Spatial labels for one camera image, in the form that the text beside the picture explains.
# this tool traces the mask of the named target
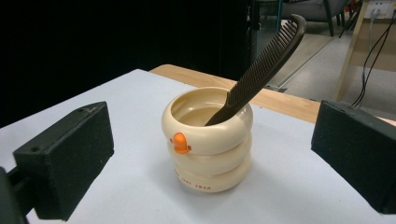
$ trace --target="dark background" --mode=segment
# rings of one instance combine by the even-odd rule
[[[248,67],[248,0],[5,2],[0,127],[136,68],[237,80]]]

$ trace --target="white table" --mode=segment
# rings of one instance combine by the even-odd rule
[[[253,164],[235,188],[215,194],[179,183],[161,129],[165,106],[186,85],[134,70],[0,129],[0,166],[74,109],[108,105],[115,154],[67,223],[396,223],[378,214],[310,147],[314,124],[253,105]],[[31,223],[64,223],[39,220]]]

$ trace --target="comb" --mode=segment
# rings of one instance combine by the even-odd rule
[[[244,107],[280,70],[297,49],[305,34],[305,19],[291,15],[259,57],[227,92],[224,106],[205,126],[222,123]]]

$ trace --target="cup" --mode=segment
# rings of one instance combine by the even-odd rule
[[[232,118],[211,126],[228,90],[186,91],[163,111],[162,128],[178,179],[189,188],[220,192],[240,183],[251,165],[253,112],[245,105]]]

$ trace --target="comb teeth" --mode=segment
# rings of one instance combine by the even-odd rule
[[[253,62],[244,75],[238,80],[235,86],[230,90],[229,105],[233,105],[241,97],[249,94],[250,87],[257,85],[257,82],[264,82],[262,80],[278,59],[288,48],[291,40],[297,32],[297,24],[292,21],[287,21],[276,34],[276,36],[265,47],[259,57]]]

